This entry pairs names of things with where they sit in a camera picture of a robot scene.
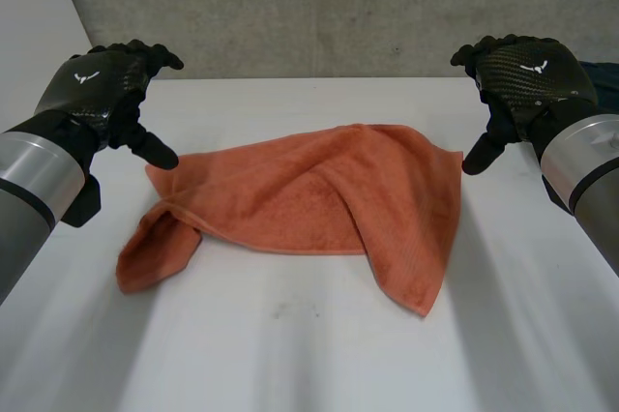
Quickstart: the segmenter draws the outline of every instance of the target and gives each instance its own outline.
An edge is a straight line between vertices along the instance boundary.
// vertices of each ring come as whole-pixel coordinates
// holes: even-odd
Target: blue cloth
[[[581,62],[596,87],[598,104],[611,112],[619,112],[619,64]]]

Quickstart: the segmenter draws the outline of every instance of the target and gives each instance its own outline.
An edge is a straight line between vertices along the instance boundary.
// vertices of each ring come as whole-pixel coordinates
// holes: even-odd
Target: gray wall
[[[185,78],[461,75],[449,66],[456,49],[508,33],[557,38],[580,59],[619,61],[619,0],[74,4],[92,43],[162,42],[186,60]]]

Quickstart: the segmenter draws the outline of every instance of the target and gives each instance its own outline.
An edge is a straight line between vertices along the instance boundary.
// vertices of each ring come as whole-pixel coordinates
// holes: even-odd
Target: orange towel
[[[461,164],[408,127],[352,125],[149,165],[162,200],[121,252],[118,284],[180,272],[204,232],[255,250],[366,253],[382,290],[425,316],[456,235]]]

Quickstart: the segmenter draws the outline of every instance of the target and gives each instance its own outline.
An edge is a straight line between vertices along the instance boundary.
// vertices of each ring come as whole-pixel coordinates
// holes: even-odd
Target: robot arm
[[[531,142],[550,199],[619,275],[619,115],[598,108],[572,53],[552,39],[485,37],[463,46],[452,65],[475,79],[490,111],[464,172],[483,172],[509,143]]]
[[[35,115],[0,133],[0,304],[56,223],[82,226],[101,209],[94,155],[127,145],[160,168],[176,154],[138,123],[139,104],[162,67],[183,68],[164,46],[97,46],[64,63]]]

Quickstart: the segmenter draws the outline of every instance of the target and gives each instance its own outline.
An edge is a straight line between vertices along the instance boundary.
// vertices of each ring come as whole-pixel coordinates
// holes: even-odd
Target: carbon fiber glove
[[[174,168],[176,154],[138,123],[146,88],[163,67],[181,70],[184,64],[161,44],[147,46],[132,40],[96,46],[60,67],[35,114],[64,112],[96,134],[99,150],[127,145],[152,165]]]
[[[485,37],[475,46],[463,46],[451,61],[464,66],[475,79],[490,119],[462,164],[476,175],[498,158],[508,143],[528,141],[533,121],[549,110],[574,101],[595,107],[595,88],[572,55],[553,39],[509,35],[495,40]]]

